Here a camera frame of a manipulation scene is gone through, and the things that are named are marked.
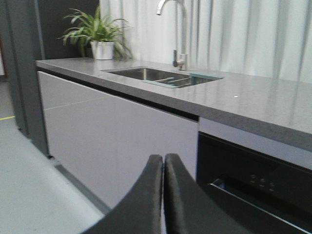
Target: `stainless steel sink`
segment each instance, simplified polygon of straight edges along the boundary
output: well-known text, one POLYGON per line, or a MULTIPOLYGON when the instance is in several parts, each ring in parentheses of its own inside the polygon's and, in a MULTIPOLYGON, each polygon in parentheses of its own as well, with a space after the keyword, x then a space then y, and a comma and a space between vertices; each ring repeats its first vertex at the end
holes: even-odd
POLYGON ((110 71, 109 73, 139 79, 146 83, 156 84, 168 88, 182 88, 220 79, 219 77, 204 75, 194 76, 192 74, 186 75, 151 68, 131 68, 126 70, 110 71))

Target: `gray floor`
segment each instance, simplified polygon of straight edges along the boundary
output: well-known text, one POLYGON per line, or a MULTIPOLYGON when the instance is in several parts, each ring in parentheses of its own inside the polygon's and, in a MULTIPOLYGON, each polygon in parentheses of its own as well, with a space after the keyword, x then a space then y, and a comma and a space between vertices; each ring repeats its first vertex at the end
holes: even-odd
POLYGON ((78 234, 103 214, 15 125, 0 82, 0 234, 78 234))

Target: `glossy cabinet front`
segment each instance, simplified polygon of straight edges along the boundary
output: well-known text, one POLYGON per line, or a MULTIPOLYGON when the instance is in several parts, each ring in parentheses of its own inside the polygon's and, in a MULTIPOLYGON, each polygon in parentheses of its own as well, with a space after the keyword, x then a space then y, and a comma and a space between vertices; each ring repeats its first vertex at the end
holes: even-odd
POLYGON ((198 123, 39 72, 50 154, 113 208, 151 154, 177 153, 195 177, 198 123))

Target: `faucet handle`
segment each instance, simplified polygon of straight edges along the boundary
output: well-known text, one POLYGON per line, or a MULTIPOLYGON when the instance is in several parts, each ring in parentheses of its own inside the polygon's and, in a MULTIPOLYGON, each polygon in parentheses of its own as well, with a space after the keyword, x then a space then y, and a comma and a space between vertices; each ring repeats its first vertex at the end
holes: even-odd
POLYGON ((177 51, 174 50, 174 61, 173 61, 173 66, 178 67, 178 62, 177 62, 177 51))

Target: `gray countertop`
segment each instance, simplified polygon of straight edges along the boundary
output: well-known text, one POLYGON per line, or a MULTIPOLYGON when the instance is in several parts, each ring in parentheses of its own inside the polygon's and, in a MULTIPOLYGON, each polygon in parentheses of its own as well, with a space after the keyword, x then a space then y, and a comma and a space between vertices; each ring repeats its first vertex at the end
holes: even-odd
POLYGON ((145 66, 146 61, 67 58, 37 61, 37 67, 176 108, 312 152, 312 84, 242 74, 199 71, 223 79, 170 89, 103 70, 145 66))

